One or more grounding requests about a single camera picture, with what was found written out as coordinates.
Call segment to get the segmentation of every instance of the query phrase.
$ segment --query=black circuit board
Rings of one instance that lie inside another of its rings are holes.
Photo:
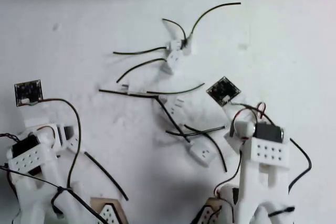
[[[240,94],[240,90],[226,77],[221,78],[206,91],[221,107]]]
[[[17,107],[43,100],[41,80],[18,83],[14,88]]]

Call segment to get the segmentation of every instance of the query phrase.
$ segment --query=white connector block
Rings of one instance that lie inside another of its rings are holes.
[[[108,224],[122,224],[119,222],[116,213],[111,205],[105,205],[103,210],[100,212],[100,216],[105,219]]]
[[[185,124],[186,115],[183,108],[184,100],[182,100],[180,97],[162,98],[162,100],[164,99],[166,99],[164,106],[167,109],[168,113],[171,115],[171,117],[174,119],[175,123],[177,123],[179,126]],[[161,114],[165,119],[167,118],[164,112],[162,112]]]
[[[289,168],[289,150],[287,144],[276,143],[259,138],[251,138],[246,142],[248,158],[251,161]]]
[[[203,166],[209,167],[216,153],[203,141],[195,141],[189,149],[190,154]]]
[[[169,51],[181,50],[181,47],[182,47],[182,40],[180,39],[171,40],[167,45],[167,49]]]
[[[166,59],[166,62],[162,65],[162,70],[173,75],[174,72],[176,72],[182,56],[182,50],[171,51]]]

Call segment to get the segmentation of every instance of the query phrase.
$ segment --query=white surface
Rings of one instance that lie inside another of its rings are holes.
[[[119,198],[130,223],[189,223],[213,187],[236,169],[239,157],[223,139],[224,132],[212,136],[224,152],[227,174],[219,158],[203,168],[190,157],[183,140],[167,136],[164,130],[172,126],[160,120],[155,102],[97,89],[113,88],[129,67],[162,56],[111,54],[164,46],[172,37],[161,18],[177,21],[189,33],[202,12],[236,1],[242,5],[217,9],[197,25],[194,55],[181,64],[183,74],[159,74],[158,62],[130,73],[125,81],[150,80],[151,88],[159,91],[206,82],[184,96],[196,105],[191,126],[201,129],[225,120],[205,93],[222,76],[243,90],[248,103],[265,101],[269,116],[313,162],[312,171],[291,191],[295,223],[331,223],[336,210],[331,162],[336,148],[336,0],[0,0],[0,131],[22,129],[14,84],[41,79],[44,97],[65,98],[76,106],[88,151],[130,201],[122,199],[92,162],[80,157],[73,178],[81,180],[88,193]],[[53,102],[45,109],[60,122],[76,122],[66,104]],[[1,163],[9,142],[1,139]],[[290,154],[294,178],[307,162],[294,146]],[[66,172],[73,155],[62,158]],[[0,182],[2,220],[8,223],[17,206],[4,173]]]

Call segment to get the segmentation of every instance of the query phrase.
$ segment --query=circuit board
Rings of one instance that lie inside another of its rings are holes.
[[[41,80],[18,83],[14,88],[17,107],[43,100]]]
[[[240,90],[226,77],[221,78],[206,91],[221,107],[240,94]]]

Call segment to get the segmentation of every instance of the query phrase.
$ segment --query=wire connector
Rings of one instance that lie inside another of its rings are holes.
[[[193,45],[193,34],[190,34],[188,39],[184,42],[184,47],[183,47],[183,54],[185,56],[191,55],[193,50],[192,50],[192,45]]]
[[[162,65],[161,69],[164,72],[173,75],[176,72],[179,61],[182,57],[182,50],[171,51],[167,57],[166,62]]]

